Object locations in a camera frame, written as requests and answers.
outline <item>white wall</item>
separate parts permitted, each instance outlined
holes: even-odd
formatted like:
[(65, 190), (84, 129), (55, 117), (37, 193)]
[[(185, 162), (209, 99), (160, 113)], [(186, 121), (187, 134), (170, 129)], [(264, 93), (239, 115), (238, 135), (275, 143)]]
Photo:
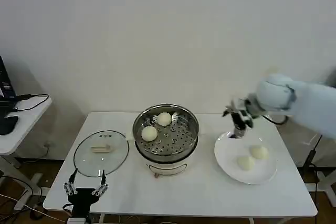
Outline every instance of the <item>white wall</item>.
[(64, 158), (90, 111), (220, 113), (270, 69), (324, 81), (335, 39), (334, 0), (0, 0), (0, 55), (18, 93), (54, 99), (25, 156), (50, 140), (50, 158)]

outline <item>white table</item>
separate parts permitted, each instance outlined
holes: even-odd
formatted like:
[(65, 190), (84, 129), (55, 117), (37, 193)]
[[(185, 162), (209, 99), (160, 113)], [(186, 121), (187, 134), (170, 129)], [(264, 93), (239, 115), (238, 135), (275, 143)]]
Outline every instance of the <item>white table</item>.
[[(88, 115), (45, 201), (48, 210), (62, 210), (67, 203), (63, 184), (75, 170), (73, 154), (82, 140), (101, 130), (116, 130), (132, 139), (137, 113), (92, 112)], [(208, 217), (309, 217), (316, 207), (278, 131), (266, 120), (256, 120), (255, 130), (269, 141), (278, 160), (274, 179), (264, 185), (245, 185), (231, 179), (218, 166), (214, 144), (224, 131), (233, 129), (230, 118), (220, 114), (196, 114), (199, 143), (192, 164), (183, 173), (155, 179), (130, 140), (129, 156), (107, 175), (109, 189), (91, 206), (101, 214), (208, 216)], [(100, 178), (77, 173), (76, 187), (96, 187)]]
[[(19, 102), (16, 106), (19, 109), (30, 108), (44, 99), (45, 97), (33, 97), (29, 100)], [(23, 175), (14, 167), (14, 165), (19, 165), (18, 162), (8, 155), (15, 152), (25, 136), (29, 133), (29, 131), (32, 129), (32, 127), (36, 124), (36, 122), (40, 119), (40, 117), (44, 114), (44, 112), (48, 109), (50, 105), (51, 98), (48, 98), (45, 102), (43, 102), (34, 109), (10, 113), (8, 116), (17, 115), (19, 117), (18, 122), (11, 133), (7, 135), (0, 135), (0, 170), (6, 176), (15, 177), (28, 183), (33, 189), (33, 195), (40, 195), (41, 193), (40, 188), (36, 185), (36, 183), (42, 177), (42, 173), (36, 173), (31, 180), (28, 179), (25, 175)], [(27, 188), (24, 183), (21, 183), (19, 181), (17, 182), (25, 187), (28, 191), (21, 197), (20, 201), (14, 207), (15, 210), (21, 210), (32, 194), (30, 189)], [(42, 189), (42, 195), (46, 196), (48, 188)]]

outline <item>floor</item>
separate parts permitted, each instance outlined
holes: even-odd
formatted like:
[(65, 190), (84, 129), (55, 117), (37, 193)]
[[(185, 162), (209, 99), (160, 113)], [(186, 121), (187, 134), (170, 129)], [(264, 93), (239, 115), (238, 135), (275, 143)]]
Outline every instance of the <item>floor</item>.
[[(43, 173), (43, 177), (39, 183), (39, 186), (50, 187), (56, 177), (62, 162), (60, 161), (47, 161), (41, 160), (35, 163), (27, 163), (21, 166), (20, 170), (27, 177), (31, 177), (36, 172)], [(305, 182), (312, 183), (314, 182), (313, 174), (308, 174), (305, 177)], [(11, 179), (6, 179), (5, 182), (0, 187), (0, 193), (4, 195), (11, 196), (13, 198), (19, 198), (22, 193), (22, 188), (16, 182), (13, 182)], [(38, 200), (38, 196), (33, 197), (28, 203), (30, 206), (33, 206), (34, 203)], [(13, 202), (7, 202), (5, 205), (2, 205), (6, 202), (7, 199), (4, 197), (0, 197), (0, 223), (14, 223), (14, 224), (59, 224), (60, 222), (57, 220), (50, 219), (48, 217), (43, 217), (40, 220), (31, 220), (29, 217), (29, 211), (22, 212), (13, 216), (10, 219), (7, 219), (6, 222), (2, 220), (8, 214), (12, 214), (12, 208), (14, 206)], [(336, 209), (332, 208), (327, 197), (324, 193), (318, 193), (317, 195), (318, 202), (318, 224), (331, 224), (336, 223)], [(66, 220), (67, 214), (65, 212), (53, 212), (50, 211), (48, 213), (58, 219)], [(98, 222), (98, 215), (94, 216), (95, 222)], [(107, 223), (119, 223), (118, 216), (116, 215), (108, 215), (105, 217), (104, 222)], [(147, 224), (160, 224), (162, 222), (174, 222), (177, 224), (222, 224), (222, 223), (232, 223), (232, 224), (248, 224), (249, 221), (246, 218), (205, 218), (205, 217), (158, 217), (158, 216), (139, 216), (131, 217), (130, 216), (121, 216), (121, 223), (124, 224), (139, 224), (144, 223)], [(266, 219), (255, 219), (255, 224), (267, 224), (268, 221)], [(286, 222), (287, 224), (314, 224), (314, 218), (297, 218)]]

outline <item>white plate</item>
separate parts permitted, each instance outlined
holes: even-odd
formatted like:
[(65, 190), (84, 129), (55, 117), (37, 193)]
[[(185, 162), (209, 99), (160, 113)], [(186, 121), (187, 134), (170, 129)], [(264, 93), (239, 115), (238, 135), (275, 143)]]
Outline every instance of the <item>white plate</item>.
[[(243, 138), (229, 138), (232, 133), (225, 132), (216, 141), (215, 156), (219, 166), (233, 179), (252, 185), (270, 181), (277, 172), (277, 162), (274, 153), (267, 141), (259, 138), (254, 130), (248, 129)], [(239, 156), (249, 155), (249, 148), (253, 145), (262, 145), (268, 149), (268, 159), (255, 159), (252, 170), (242, 170), (237, 164)]]

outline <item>glass lid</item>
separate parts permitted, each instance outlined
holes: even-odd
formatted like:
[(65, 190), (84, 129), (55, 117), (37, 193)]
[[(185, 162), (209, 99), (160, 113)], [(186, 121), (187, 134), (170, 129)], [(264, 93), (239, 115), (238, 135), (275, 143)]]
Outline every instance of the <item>glass lid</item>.
[(117, 131), (99, 131), (84, 139), (77, 147), (73, 163), (78, 172), (88, 177), (109, 174), (125, 161), (129, 144)]

